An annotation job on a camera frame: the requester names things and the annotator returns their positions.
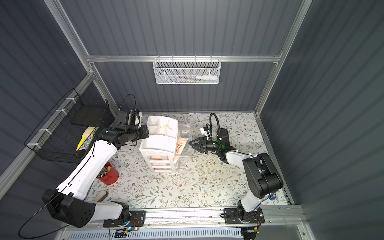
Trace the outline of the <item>red pencil cup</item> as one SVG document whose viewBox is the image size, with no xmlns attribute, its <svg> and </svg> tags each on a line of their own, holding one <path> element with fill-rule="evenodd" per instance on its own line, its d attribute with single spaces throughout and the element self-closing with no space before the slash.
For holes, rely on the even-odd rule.
<svg viewBox="0 0 384 240">
<path fill-rule="evenodd" d="M 105 185 L 113 185 L 119 179 L 119 172 L 107 162 L 102 170 L 97 175 L 97 179 Z"/>
</svg>

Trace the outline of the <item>white desk drawer organizer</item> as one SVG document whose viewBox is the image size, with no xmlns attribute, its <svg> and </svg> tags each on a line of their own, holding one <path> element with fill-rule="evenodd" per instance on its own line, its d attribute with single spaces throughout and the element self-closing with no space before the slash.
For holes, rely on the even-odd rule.
<svg viewBox="0 0 384 240">
<path fill-rule="evenodd" d="M 179 121 L 164 116 L 149 116 L 149 137 L 142 140 L 140 152 L 151 172 L 176 172 L 175 160 Z"/>
</svg>

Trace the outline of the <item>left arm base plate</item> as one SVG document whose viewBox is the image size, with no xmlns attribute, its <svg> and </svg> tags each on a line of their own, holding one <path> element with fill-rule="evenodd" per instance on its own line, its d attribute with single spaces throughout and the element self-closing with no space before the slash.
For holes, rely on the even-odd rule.
<svg viewBox="0 0 384 240">
<path fill-rule="evenodd" d="M 146 219 L 146 211 L 128 211 L 122 213 L 116 220 L 104 220 L 104 228 L 139 228 L 144 225 Z"/>
</svg>

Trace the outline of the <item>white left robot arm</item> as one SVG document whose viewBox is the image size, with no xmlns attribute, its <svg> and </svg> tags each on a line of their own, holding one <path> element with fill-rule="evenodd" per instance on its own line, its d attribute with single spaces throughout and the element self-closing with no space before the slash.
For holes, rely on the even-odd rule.
<svg viewBox="0 0 384 240">
<path fill-rule="evenodd" d="M 129 206 L 120 202 L 85 201 L 89 189 L 109 159 L 127 142 L 147 139 L 147 125 L 129 126 L 125 130 L 103 129 L 88 154 L 55 190 L 42 196 L 52 218 L 82 228 L 89 222 L 104 221 L 106 227 L 130 224 Z"/>
</svg>

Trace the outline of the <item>clear plastic drawer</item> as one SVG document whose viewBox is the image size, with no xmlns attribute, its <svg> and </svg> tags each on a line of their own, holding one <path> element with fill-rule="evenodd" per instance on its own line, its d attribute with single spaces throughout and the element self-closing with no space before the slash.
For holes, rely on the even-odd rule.
<svg viewBox="0 0 384 240">
<path fill-rule="evenodd" d="M 177 142 L 175 161 L 187 161 L 192 156 L 192 147 L 188 144 L 192 140 L 192 129 L 189 124 L 179 124 L 179 138 Z"/>
</svg>

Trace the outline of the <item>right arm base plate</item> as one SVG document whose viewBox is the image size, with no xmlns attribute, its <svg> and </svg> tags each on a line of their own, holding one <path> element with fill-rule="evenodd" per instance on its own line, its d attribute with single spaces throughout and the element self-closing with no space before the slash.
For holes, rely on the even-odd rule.
<svg viewBox="0 0 384 240">
<path fill-rule="evenodd" d="M 261 208 L 257 208 L 255 211 L 246 212 L 240 207 L 237 208 L 225 208 L 224 212 L 220 214 L 220 217 L 225 220 L 228 225 L 234 224 L 263 224 L 265 223 L 264 214 Z"/>
</svg>

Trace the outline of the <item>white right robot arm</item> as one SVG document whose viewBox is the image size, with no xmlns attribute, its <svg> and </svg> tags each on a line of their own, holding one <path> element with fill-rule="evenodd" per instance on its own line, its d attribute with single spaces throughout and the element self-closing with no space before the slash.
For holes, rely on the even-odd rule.
<svg viewBox="0 0 384 240">
<path fill-rule="evenodd" d="M 235 213 L 222 214 L 224 219 L 230 221 L 230 224 L 249 223 L 252 220 L 261 222 L 261 216 L 257 215 L 257 208 L 284 186 L 284 181 L 269 154 L 252 155 L 239 152 L 231 146 L 226 129 L 217 130 L 216 140 L 204 136 L 189 141 L 189 145 L 199 153 L 211 152 L 217 155 L 222 162 L 235 165 L 246 174 L 250 191 L 239 200 Z"/>
</svg>

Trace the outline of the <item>pink postcards stack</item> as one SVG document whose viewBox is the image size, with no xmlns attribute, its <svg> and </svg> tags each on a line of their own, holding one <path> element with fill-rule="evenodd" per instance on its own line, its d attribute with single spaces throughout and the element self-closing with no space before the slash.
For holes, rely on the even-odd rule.
<svg viewBox="0 0 384 240">
<path fill-rule="evenodd" d="M 177 145 L 176 145 L 176 153 L 175 153 L 176 156 L 182 154 L 187 142 L 188 142 L 187 139 L 178 137 Z"/>
</svg>

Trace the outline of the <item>white marker in basket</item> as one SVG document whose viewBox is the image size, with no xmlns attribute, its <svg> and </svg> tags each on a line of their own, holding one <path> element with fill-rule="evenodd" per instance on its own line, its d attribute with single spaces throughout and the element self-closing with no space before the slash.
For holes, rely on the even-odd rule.
<svg viewBox="0 0 384 240">
<path fill-rule="evenodd" d="M 196 76 L 196 79 L 201 81 L 208 81 L 208 82 L 215 82 L 217 81 L 218 77 L 215 75 L 202 75 L 202 76 Z"/>
</svg>

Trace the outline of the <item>yellow sticky notes pad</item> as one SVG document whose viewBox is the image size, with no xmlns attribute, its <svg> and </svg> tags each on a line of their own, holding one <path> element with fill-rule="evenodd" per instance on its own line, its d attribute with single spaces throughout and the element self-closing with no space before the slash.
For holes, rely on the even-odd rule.
<svg viewBox="0 0 384 240">
<path fill-rule="evenodd" d="M 88 138 L 94 131 L 95 127 L 88 127 L 82 134 L 82 138 Z"/>
</svg>

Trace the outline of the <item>black notebook in basket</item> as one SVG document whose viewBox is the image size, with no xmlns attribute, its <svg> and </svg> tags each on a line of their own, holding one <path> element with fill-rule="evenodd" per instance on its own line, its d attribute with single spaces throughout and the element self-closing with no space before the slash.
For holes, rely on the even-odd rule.
<svg viewBox="0 0 384 240">
<path fill-rule="evenodd" d="M 97 127 L 105 113 L 104 108 L 83 105 L 70 120 L 72 125 Z"/>
</svg>

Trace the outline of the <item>beige eraser block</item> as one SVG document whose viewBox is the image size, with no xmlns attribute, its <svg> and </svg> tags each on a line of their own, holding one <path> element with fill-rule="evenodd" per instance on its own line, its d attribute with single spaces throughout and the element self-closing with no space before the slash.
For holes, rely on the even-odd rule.
<svg viewBox="0 0 384 240">
<path fill-rule="evenodd" d="M 103 190 L 97 194 L 94 201 L 97 203 L 101 203 L 108 197 L 108 195 L 109 195 L 109 192 L 106 190 Z"/>
</svg>

